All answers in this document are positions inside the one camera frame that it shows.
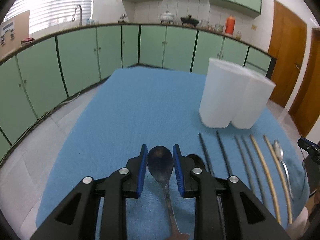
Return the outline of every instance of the metal spoon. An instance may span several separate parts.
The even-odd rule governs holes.
[[[287,166],[284,163],[284,160],[283,160],[284,152],[283,152],[282,147],[281,147],[278,140],[275,140],[275,142],[273,143],[273,149],[276,153],[278,160],[282,163],[282,165],[284,167],[285,174],[287,175],[287,182],[288,182],[290,197],[293,200],[293,194],[292,194],[291,184],[290,184],[290,179],[289,179],[289,172],[288,172]]]
[[[169,181],[173,170],[173,158],[171,152],[166,147],[156,146],[148,153],[147,164],[150,174],[163,189],[164,199],[168,208],[171,223],[171,236],[166,240],[188,240],[190,235],[182,234],[178,229],[171,205],[169,193]]]

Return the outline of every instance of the kitchen counter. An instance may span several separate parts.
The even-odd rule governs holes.
[[[37,40],[35,40],[33,43],[31,44],[28,44],[28,45],[25,45],[23,47],[20,47],[14,51],[12,51],[11,53],[7,54],[5,57],[3,57],[1,60],[0,60],[0,65],[4,62],[6,62],[8,59],[10,59],[11,57],[15,56],[16,54],[18,54],[19,52],[33,46],[34,44],[37,44],[41,41],[45,41],[49,38],[52,38],[52,37],[55,37],[55,36],[58,36],[58,35],[61,35],[61,34],[65,34],[65,33],[69,33],[69,32],[74,32],[74,31],[78,31],[78,30],[84,30],[84,29],[89,29],[89,28],[96,28],[96,27],[103,27],[103,26],[114,26],[114,25],[159,25],[159,26],[171,26],[171,27],[180,27],[180,28],[186,28],[186,29],[193,29],[193,30],[199,30],[199,31],[203,31],[203,32],[207,32],[207,33],[213,33],[213,34],[216,34],[216,35],[219,35],[219,36],[222,36],[222,37],[226,37],[226,38],[229,38],[229,39],[233,39],[235,41],[239,41],[239,40],[236,40],[234,37],[231,37],[229,35],[225,35],[223,33],[218,33],[216,31],[212,31],[212,30],[208,30],[208,29],[204,29],[204,28],[200,28],[200,27],[196,27],[196,28],[193,28],[193,27],[188,27],[188,26],[183,26],[183,25],[172,25],[172,24],[160,24],[160,23],[104,23],[104,24],[96,24],[96,25],[86,25],[86,26],[78,26],[78,27],[74,27],[74,28],[69,28],[69,29],[66,29],[66,30],[63,30],[63,31],[59,31],[59,32],[55,32],[55,33],[51,33],[49,35],[46,35],[46,36],[43,36]],[[263,51],[262,49],[259,49],[255,46],[253,46],[252,44],[250,43],[247,43],[247,42],[244,42],[244,41],[239,41],[245,45],[248,45],[270,57],[272,57],[271,55],[269,55],[267,52]]]

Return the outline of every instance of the black chopstick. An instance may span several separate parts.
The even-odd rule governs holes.
[[[207,151],[207,148],[206,148],[206,146],[204,144],[204,141],[203,141],[201,133],[199,133],[198,136],[199,136],[200,144],[201,144],[202,151],[203,151],[203,154],[204,154],[205,162],[207,163],[207,166],[208,166],[208,170],[209,170],[210,174],[214,177],[214,172],[213,172],[212,164],[211,164],[211,161],[210,161],[210,157],[208,155],[208,151]]]
[[[223,143],[221,141],[221,137],[220,137],[220,134],[219,134],[218,131],[216,131],[216,135],[217,135],[219,146],[220,146],[220,149],[221,149],[221,152],[222,152],[222,155],[223,155],[224,163],[226,164],[226,168],[227,168],[227,171],[228,171],[228,177],[230,177],[232,175],[232,169],[231,169],[231,166],[230,166],[230,162],[229,162],[228,156],[226,154],[226,150],[225,150],[225,148],[223,146]]]

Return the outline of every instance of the window blind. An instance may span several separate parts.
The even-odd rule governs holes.
[[[82,19],[90,18],[93,0],[16,0],[4,20],[30,10],[29,33],[71,21],[77,4],[82,6]],[[76,20],[80,19],[77,9]]]

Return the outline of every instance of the tiled floor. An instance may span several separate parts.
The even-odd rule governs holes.
[[[0,208],[22,240],[30,239],[36,230],[36,215],[50,170],[76,120],[97,89],[80,95],[42,122],[0,169]],[[296,146],[300,136],[291,117],[271,101],[267,107]],[[297,154],[302,159],[299,148]]]

